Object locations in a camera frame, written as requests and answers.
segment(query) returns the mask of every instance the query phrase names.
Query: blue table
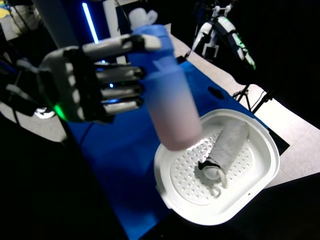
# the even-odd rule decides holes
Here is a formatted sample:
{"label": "blue table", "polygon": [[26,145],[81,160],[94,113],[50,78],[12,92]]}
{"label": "blue table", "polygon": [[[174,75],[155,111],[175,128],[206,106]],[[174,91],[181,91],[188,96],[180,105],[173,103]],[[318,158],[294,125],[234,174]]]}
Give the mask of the blue table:
{"label": "blue table", "polygon": [[[190,62],[181,66],[200,116],[215,109],[232,109],[255,118]],[[208,87],[222,96],[212,95]],[[128,238],[136,240],[170,212],[155,188],[153,163],[160,141],[145,106],[117,115],[113,124],[94,124],[87,131],[90,124],[68,123],[78,143],[86,134],[81,151]]]}

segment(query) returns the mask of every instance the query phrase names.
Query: gray cloth pouch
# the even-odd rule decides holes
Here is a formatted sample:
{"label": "gray cloth pouch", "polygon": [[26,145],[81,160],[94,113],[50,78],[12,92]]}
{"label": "gray cloth pouch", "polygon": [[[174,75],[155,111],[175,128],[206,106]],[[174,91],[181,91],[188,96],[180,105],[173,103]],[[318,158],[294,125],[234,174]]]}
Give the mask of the gray cloth pouch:
{"label": "gray cloth pouch", "polygon": [[198,162],[199,170],[211,180],[221,179],[222,186],[228,187],[227,173],[248,139],[249,125],[241,120],[229,120],[218,136],[208,158]]}

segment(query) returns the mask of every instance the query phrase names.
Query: green led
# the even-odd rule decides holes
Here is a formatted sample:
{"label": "green led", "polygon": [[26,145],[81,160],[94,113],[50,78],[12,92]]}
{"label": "green led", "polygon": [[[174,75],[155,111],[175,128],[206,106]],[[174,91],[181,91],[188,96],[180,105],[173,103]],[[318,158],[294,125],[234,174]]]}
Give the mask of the green led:
{"label": "green led", "polygon": [[64,114],[64,112],[62,111],[61,107],[58,104],[54,105],[53,110],[61,119],[65,121],[67,120],[66,115]]}

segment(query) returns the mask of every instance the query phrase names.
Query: perforated basin bottom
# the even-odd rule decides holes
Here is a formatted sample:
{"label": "perforated basin bottom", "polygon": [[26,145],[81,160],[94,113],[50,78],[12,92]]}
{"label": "perforated basin bottom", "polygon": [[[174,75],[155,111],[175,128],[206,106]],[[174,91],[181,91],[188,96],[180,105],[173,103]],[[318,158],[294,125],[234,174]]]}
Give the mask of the perforated basin bottom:
{"label": "perforated basin bottom", "polygon": [[[211,204],[224,189],[219,180],[208,179],[198,169],[198,161],[204,162],[222,130],[217,125],[214,131],[200,142],[175,156],[170,168],[170,176],[175,190],[187,201],[196,205]],[[227,173],[229,186],[247,174],[255,164],[255,156],[247,140]]]}

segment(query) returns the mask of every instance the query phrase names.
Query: water bottle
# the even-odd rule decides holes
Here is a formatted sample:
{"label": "water bottle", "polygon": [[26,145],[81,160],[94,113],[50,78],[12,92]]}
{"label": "water bottle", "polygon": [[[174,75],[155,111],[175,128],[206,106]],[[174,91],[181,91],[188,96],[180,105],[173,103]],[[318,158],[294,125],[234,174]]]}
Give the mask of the water bottle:
{"label": "water bottle", "polygon": [[171,151],[196,144],[202,135],[199,114],[183,69],[174,56],[174,47],[163,25],[153,24],[157,16],[137,8],[129,14],[134,35],[153,35],[161,49],[128,55],[133,66],[143,67],[146,77],[144,101],[161,143]]}

